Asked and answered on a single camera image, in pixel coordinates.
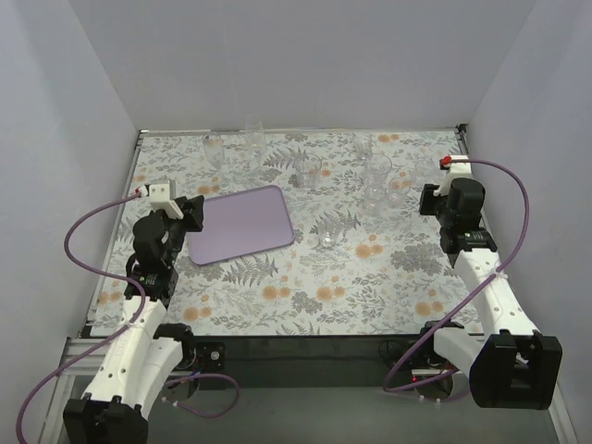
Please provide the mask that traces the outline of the clear faceted tumbler glass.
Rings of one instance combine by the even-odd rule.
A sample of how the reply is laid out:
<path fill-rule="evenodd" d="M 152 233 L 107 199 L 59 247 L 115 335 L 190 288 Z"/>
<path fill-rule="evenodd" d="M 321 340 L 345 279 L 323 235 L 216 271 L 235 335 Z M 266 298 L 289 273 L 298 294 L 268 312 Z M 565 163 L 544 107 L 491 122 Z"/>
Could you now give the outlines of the clear faceted tumbler glass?
<path fill-rule="evenodd" d="M 314 189 L 320 179 L 322 160 L 316 154 L 303 153 L 294 161 L 297 184 L 301 189 Z"/>

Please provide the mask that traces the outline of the tall clear flute glass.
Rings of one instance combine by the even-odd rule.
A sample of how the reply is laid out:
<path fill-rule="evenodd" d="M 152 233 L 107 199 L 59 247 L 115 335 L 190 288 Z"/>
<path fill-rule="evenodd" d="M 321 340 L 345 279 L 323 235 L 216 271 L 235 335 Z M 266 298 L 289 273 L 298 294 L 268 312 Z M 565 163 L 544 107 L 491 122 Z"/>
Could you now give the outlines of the tall clear flute glass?
<path fill-rule="evenodd" d="M 266 139 L 262 120 L 257 114 L 250 114 L 245 118 L 245 140 L 256 165 L 256 171 L 259 171 L 264 162 Z"/>

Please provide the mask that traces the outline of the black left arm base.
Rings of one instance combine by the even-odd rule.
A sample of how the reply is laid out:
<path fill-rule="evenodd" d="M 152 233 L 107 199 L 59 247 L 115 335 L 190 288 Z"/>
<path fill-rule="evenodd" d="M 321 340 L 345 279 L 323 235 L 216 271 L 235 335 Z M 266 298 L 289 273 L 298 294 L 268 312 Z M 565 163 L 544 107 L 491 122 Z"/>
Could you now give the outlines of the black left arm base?
<path fill-rule="evenodd" d="M 225 368 L 226 345 L 223 342 L 196 342 L 190 347 L 192 372 L 215 373 Z"/>

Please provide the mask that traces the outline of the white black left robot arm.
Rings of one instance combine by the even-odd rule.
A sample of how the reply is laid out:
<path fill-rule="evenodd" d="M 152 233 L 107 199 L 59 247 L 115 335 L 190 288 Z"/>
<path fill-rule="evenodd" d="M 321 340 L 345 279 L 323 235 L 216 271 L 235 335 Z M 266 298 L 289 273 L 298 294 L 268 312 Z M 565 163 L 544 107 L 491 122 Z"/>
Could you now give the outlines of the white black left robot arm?
<path fill-rule="evenodd" d="M 123 280 L 122 314 L 105 357 L 63 420 L 72 443 L 144 443 L 148 416 L 167 375 L 194 356 L 183 324 L 163 319 L 179 277 L 175 263 L 189 232 L 204 227 L 204 198 L 173 198 L 133 226 L 133 253 Z"/>

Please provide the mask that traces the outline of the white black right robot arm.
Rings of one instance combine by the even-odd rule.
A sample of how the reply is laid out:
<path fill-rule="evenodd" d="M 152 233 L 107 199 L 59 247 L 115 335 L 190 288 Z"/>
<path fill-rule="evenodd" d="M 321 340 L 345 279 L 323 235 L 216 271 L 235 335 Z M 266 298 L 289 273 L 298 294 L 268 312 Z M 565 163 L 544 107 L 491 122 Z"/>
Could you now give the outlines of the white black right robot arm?
<path fill-rule="evenodd" d="M 486 191 L 469 178 L 453 179 L 442 194 L 426 184 L 420 213 L 440 224 L 440 246 L 453 271 L 469 290 L 485 336 L 478 342 L 446 323 L 434 334 L 433 348 L 467 376 L 473 400 L 482 408 L 546 410 L 559 374 L 562 348 L 528 318 L 507 278 L 498 271 L 500 256 L 481 225 Z"/>

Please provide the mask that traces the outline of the clear stemmed wine glass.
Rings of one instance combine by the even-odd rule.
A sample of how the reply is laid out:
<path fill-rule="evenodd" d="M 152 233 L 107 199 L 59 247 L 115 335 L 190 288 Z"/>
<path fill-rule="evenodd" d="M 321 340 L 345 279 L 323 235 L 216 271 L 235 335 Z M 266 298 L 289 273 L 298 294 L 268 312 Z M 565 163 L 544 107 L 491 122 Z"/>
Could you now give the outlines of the clear stemmed wine glass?
<path fill-rule="evenodd" d="M 210 131 L 202 137 L 203 150 L 209 164 L 216 170 L 218 185 L 221 190 L 228 189 L 228 173 L 226 170 L 226 155 L 221 136 Z"/>

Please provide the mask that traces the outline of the small clear shot glass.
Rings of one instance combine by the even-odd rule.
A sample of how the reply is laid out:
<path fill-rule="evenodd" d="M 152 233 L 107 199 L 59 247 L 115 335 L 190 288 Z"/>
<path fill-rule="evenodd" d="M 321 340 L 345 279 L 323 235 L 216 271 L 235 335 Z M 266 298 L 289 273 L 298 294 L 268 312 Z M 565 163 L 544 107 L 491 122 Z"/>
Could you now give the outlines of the small clear shot glass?
<path fill-rule="evenodd" d="M 322 248 L 332 248 L 338 240 L 338 226 L 333 219 L 323 217 L 317 224 L 317 235 Z"/>

